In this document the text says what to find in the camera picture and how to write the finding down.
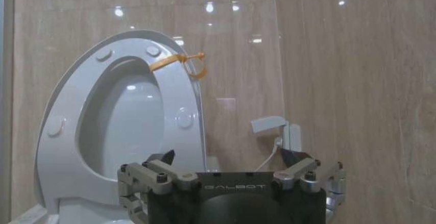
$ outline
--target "toilet seat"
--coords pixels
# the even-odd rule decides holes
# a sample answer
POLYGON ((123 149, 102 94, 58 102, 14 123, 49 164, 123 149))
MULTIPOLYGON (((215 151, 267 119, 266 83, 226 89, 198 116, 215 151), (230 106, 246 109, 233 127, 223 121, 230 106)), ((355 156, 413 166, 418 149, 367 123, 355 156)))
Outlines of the toilet seat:
MULTIPOLYGON (((183 54, 182 49, 162 34, 153 31, 126 32, 97 44, 63 75, 46 106, 35 157, 35 192, 50 214, 58 213, 62 198, 77 197, 98 204, 117 205, 115 179, 97 173, 79 152, 78 137, 89 100, 102 85, 102 77, 123 62, 145 62, 147 66, 177 53, 183 54)), ((161 96, 162 134, 159 142, 142 142, 137 138, 137 145, 159 143, 159 152, 175 151, 173 165, 179 170, 203 171, 198 84, 189 79, 178 62, 150 75, 161 96)), ((150 113, 150 117, 158 115, 158 111, 150 113)))

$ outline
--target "screw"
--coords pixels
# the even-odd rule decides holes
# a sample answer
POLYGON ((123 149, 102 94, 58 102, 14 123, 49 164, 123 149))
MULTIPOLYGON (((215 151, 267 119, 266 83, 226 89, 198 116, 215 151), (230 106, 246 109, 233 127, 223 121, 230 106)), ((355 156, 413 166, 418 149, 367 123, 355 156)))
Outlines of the screw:
POLYGON ((123 165, 121 165, 121 172, 125 172, 125 167, 126 167, 127 165, 126 164, 123 164, 123 165))
POLYGON ((303 179, 307 181, 315 181, 315 173, 313 171, 307 171, 303 175, 303 179))
POLYGON ((155 46, 149 46, 146 47, 146 53, 151 56, 155 57, 161 53, 161 50, 155 46))
POLYGON ((158 173, 155 177, 157 183, 165 183, 167 181, 167 175, 165 173, 158 173))

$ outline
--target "toilet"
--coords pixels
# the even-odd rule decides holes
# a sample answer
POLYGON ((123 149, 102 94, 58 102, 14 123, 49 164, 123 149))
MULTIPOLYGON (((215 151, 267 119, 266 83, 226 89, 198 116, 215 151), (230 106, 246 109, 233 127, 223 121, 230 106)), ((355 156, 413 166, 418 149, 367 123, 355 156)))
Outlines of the toilet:
POLYGON ((206 170, 198 82, 183 64, 149 65, 185 54, 153 31, 97 44, 61 78, 45 109, 35 156, 35 193, 50 223, 131 223, 118 206, 115 171, 174 150, 181 171, 206 170))

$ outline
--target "toilet lid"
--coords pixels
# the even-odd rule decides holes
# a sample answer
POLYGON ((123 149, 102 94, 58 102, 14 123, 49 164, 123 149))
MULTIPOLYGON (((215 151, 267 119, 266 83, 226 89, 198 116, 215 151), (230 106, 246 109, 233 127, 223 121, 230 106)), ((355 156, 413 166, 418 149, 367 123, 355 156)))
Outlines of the toilet lid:
POLYGON ((143 161, 145 155, 174 149, 174 166, 203 171, 198 84, 178 62, 147 71, 147 65, 173 54, 183 51, 169 37, 131 31, 97 44, 65 73, 46 106, 35 157, 35 193, 49 212, 57 212, 57 201, 66 197, 117 205, 115 168, 143 161), (117 78, 107 77, 126 66, 133 74, 111 82, 117 78), (134 71, 141 66, 143 71, 134 71), (125 96, 115 95, 119 90, 125 96), (141 154, 146 150, 159 151, 141 154))

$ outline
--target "wall-mounted holder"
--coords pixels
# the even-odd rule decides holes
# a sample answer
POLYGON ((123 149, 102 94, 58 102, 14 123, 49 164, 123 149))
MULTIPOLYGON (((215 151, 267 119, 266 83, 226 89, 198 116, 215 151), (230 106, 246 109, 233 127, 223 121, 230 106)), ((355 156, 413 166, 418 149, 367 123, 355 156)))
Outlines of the wall-mounted holder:
POLYGON ((279 116, 263 117, 251 120, 253 133, 279 128, 279 136, 274 141, 282 149, 299 152, 301 148, 301 129, 298 125, 289 122, 279 116))

